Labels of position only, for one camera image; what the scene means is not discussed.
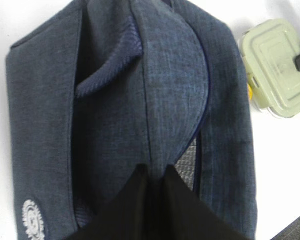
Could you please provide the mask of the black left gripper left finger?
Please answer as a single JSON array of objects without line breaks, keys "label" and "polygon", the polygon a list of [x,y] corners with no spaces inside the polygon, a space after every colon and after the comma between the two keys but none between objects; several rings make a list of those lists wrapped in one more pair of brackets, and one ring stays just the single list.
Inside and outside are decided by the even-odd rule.
[{"label": "black left gripper left finger", "polygon": [[67,240],[143,240],[148,169],[137,164],[117,196]]}]

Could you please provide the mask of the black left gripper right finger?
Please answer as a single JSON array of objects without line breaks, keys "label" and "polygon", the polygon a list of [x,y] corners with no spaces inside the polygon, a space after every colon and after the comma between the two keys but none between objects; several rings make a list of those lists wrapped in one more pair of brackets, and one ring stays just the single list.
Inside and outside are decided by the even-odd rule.
[{"label": "black left gripper right finger", "polygon": [[192,192],[173,165],[162,178],[163,240],[254,240],[219,218]]}]

